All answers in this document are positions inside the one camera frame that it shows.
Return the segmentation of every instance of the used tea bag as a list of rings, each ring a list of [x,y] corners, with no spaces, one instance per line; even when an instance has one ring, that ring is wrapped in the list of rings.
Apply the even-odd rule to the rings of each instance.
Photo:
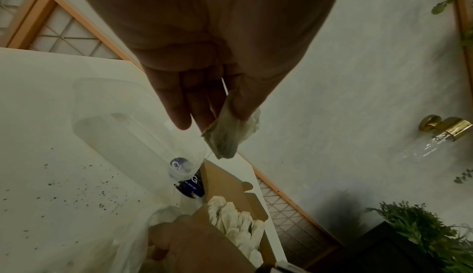
[[[238,145],[259,129],[260,110],[257,109],[246,122],[239,120],[230,108],[234,96],[234,91],[228,93],[220,115],[202,133],[202,137],[217,159],[233,158],[237,153]]]

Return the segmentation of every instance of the white table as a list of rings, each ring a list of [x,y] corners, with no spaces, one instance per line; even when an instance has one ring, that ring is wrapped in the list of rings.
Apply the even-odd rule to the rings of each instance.
[[[161,196],[147,193],[73,133],[72,84],[81,77],[150,87],[130,62],[0,48],[0,272],[34,269],[147,206],[192,211],[172,186]],[[250,164],[239,155],[209,160],[253,184],[266,208]],[[266,232],[276,259],[285,260],[271,219]]]

